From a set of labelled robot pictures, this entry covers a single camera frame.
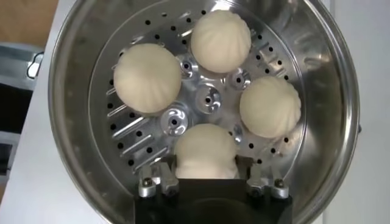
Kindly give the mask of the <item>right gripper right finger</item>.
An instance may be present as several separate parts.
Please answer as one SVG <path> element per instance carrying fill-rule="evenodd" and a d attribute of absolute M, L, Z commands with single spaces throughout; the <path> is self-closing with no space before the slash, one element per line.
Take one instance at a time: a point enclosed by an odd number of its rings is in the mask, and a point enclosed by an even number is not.
<path fill-rule="evenodd" d="M 239 156 L 238 178 L 246 181 L 247 192 L 252 197 L 289 197 L 289 187 L 273 162 L 258 163 L 253 158 Z"/>

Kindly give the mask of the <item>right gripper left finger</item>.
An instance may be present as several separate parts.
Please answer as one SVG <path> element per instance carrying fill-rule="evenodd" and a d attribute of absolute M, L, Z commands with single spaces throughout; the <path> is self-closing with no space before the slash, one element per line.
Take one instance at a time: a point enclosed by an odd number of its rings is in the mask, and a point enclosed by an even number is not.
<path fill-rule="evenodd" d="M 179 193 L 179 180 L 175 175 L 176 156 L 159 158 L 154 164 L 146 164 L 138 172 L 138 196 L 152 198 L 158 190 L 165 197 Z"/>

